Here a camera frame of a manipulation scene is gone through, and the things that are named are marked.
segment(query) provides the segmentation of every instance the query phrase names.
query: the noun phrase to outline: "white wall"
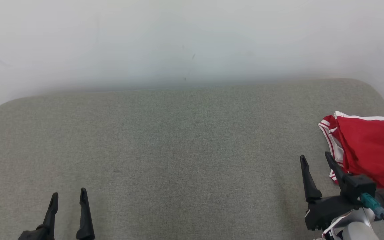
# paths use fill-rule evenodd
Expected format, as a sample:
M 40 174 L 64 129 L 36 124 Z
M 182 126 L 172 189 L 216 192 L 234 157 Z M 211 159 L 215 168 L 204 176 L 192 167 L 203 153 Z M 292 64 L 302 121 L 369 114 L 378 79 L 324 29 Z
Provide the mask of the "white wall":
M 0 104 L 295 76 L 357 78 L 384 97 L 384 1 L 0 0 Z

